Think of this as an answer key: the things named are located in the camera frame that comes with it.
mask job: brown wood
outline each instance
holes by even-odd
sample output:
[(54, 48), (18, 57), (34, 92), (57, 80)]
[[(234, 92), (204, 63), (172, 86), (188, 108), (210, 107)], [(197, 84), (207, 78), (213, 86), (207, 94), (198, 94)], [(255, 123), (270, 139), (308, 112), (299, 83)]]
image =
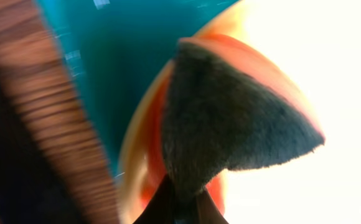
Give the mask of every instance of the brown wood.
[(0, 82), (85, 215), (117, 223), (101, 144), (31, 0), (0, 0)]

